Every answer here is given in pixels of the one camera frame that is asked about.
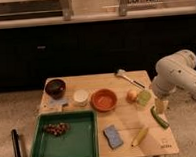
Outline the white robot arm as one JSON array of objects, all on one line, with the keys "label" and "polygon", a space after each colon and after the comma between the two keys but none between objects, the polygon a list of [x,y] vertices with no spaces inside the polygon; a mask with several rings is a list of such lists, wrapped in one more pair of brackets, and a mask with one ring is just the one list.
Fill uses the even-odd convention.
[{"label": "white robot arm", "polygon": [[177,51],[160,58],[156,63],[156,76],[152,80],[151,90],[157,97],[155,110],[163,114],[168,105],[167,97],[182,88],[196,98],[196,55],[189,49]]}]

